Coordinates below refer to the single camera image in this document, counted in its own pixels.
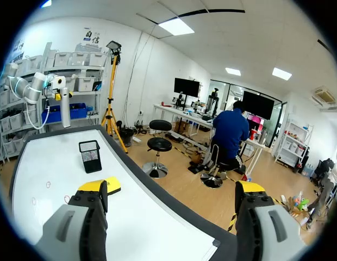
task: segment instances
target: yellow tripod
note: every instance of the yellow tripod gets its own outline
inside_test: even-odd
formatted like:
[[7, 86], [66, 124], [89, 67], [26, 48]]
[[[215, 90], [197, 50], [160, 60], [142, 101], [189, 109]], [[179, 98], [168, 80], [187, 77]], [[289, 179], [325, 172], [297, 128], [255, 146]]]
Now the yellow tripod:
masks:
[[105, 123], [107, 123], [107, 133], [111, 136], [113, 136], [113, 130], [115, 132], [115, 134], [117, 135], [120, 144], [123, 148], [123, 150], [125, 151], [125, 153], [127, 154], [127, 148], [125, 147], [123, 140], [121, 139], [117, 126], [116, 126], [116, 119], [115, 119], [115, 115], [113, 113], [113, 109], [111, 107], [111, 102], [113, 101], [113, 88], [114, 88], [114, 77], [115, 77], [115, 70], [117, 67], [117, 59], [118, 59], [118, 55], [114, 55], [114, 60], [113, 60], [113, 67], [112, 67], [112, 74], [111, 74], [111, 79], [110, 79], [110, 86], [109, 86], [109, 97], [108, 97], [108, 108], [106, 109], [103, 118], [102, 118], [102, 122], [101, 125], [104, 126]]

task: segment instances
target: desk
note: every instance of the desk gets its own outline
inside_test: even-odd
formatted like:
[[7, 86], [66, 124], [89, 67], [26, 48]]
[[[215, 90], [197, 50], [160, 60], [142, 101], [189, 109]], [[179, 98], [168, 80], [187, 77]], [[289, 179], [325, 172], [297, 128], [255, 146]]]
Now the desk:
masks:
[[247, 176], [247, 178], [250, 178], [251, 174], [252, 174], [252, 170], [253, 170], [254, 166], [257, 164], [257, 161], [260, 157], [261, 152], [263, 151], [263, 148], [265, 148], [265, 145], [258, 143], [256, 140], [247, 139], [246, 141], [244, 141], [244, 144], [242, 146], [241, 151], [243, 151], [246, 144], [249, 144], [249, 145], [255, 147], [255, 153], [253, 155], [251, 163], [249, 164], [249, 166], [246, 170], [246, 176]]
[[[190, 121], [192, 121], [192, 122], [194, 122], [194, 123], [196, 123], [198, 125], [207, 127], [209, 129], [213, 128], [213, 124], [212, 123], [204, 121], [202, 118], [198, 118], [198, 117], [194, 117], [194, 116], [185, 114], [182, 110], [178, 110], [178, 109], [171, 108], [171, 107], [165, 107], [165, 106], [161, 106], [161, 105], [157, 105], [157, 104], [154, 104], [154, 106], [153, 106], [152, 120], [155, 120], [155, 115], [157, 113], [157, 110], [161, 110], [161, 117], [160, 118], [162, 120], [164, 119], [165, 113], [171, 113], [171, 114], [173, 114], [171, 122], [173, 122], [173, 117], [177, 116], [177, 117], [182, 117], [182, 118], [188, 119], [188, 120], [190, 120]], [[193, 141], [191, 139], [188, 139], [187, 137], [182, 136], [179, 133], [176, 133], [176, 132], [174, 132], [172, 130], [169, 131], [169, 132], [170, 133], [174, 133], [175, 135], [179, 136], [180, 138], [189, 141], [190, 143], [198, 146], [199, 148], [201, 148], [203, 150], [207, 150], [207, 147], [205, 147], [205, 146], [203, 146], [203, 145], [201, 145], [199, 143], [196, 143], [195, 141]]]
[[[102, 170], [85, 173], [80, 141], [97, 140]], [[236, 236], [169, 195], [121, 150], [101, 126], [32, 136], [10, 185], [21, 234], [35, 244], [42, 226], [82, 184], [115, 176], [121, 191], [108, 197], [107, 260], [236, 259]]]

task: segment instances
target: computer monitor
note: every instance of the computer monitor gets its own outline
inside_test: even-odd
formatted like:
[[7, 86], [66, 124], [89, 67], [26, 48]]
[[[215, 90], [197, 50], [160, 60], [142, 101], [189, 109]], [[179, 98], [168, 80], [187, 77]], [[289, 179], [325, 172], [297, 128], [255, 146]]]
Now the computer monitor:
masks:
[[177, 93], [183, 92], [185, 95], [198, 97], [199, 86], [200, 83], [194, 80], [174, 79], [174, 92]]
[[269, 120], [272, 114], [274, 100], [245, 91], [242, 98], [245, 111]]

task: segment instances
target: chair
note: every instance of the chair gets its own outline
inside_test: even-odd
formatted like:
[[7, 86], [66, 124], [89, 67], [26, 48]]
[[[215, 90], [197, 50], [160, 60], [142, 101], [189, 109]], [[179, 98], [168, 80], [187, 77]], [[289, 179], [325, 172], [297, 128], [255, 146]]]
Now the chair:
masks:
[[[150, 129], [156, 131], [170, 131], [172, 125], [168, 121], [164, 120], [153, 120], [149, 123]], [[170, 151], [172, 149], [172, 144], [170, 141], [164, 138], [151, 138], [147, 143], [150, 150], [155, 150], [157, 152], [157, 159], [155, 162], [147, 162], [143, 165], [142, 170], [152, 178], [163, 178], [167, 175], [167, 167], [159, 163], [160, 152]]]
[[[220, 188], [223, 185], [222, 179], [227, 178], [225, 171], [232, 170], [228, 164], [222, 162], [224, 158], [223, 155], [225, 154], [226, 150], [224, 148], [219, 148], [217, 144], [212, 144], [211, 161], [213, 161], [214, 164], [208, 172], [202, 173], [200, 176], [202, 183], [209, 188]], [[219, 172], [224, 173], [225, 177], [218, 176]]]

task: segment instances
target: white tabletop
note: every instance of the white tabletop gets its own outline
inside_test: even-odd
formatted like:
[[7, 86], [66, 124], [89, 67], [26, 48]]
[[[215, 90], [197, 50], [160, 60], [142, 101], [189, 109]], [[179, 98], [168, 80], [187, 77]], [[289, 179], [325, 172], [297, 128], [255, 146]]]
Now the white tabletop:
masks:
[[182, 110], [175, 109], [173, 107], [165, 107], [165, 106], [158, 105], [158, 104], [154, 104], [154, 107], [157, 108], [157, 109], [168, 111], [170, 113], [174, 113], [176, 115], [184, 117], [184, 118], [189, 119], [189, 120], [191, 120], [191, 121], [193, 121], [195, 123], [198, 123], [198, 124], [200, 124], [200, 125], [202, 125], [204, 127], [207, 127], [207, 128], [210, 128], [210, 129], [213, 128], [213, 124], [212, 123], [204, 121], [202, 118], [194, 117], [194, 116], [191, 116], [189, 114], [186, 114]]
[[252, 146], [254, 146], [256, 148], [260, 148], [260, 149], [265, 148], [265, 144], [260, 144], [256, 140], [247, 139], [244, 142], [247, 143], [247, 144], [250, 144], [250, 145], [252, 145]]
[[[78, 143], [97, 140], [102, 171], [85, 173]], [[170, 210], [130, 172], [98, 130], [28, 142], [13, 185], [13, 213], [31, 244], [79, 186], [115, 176], [121, 191], [108, 197], [108, 260], [208, 260], [214, 238]]]

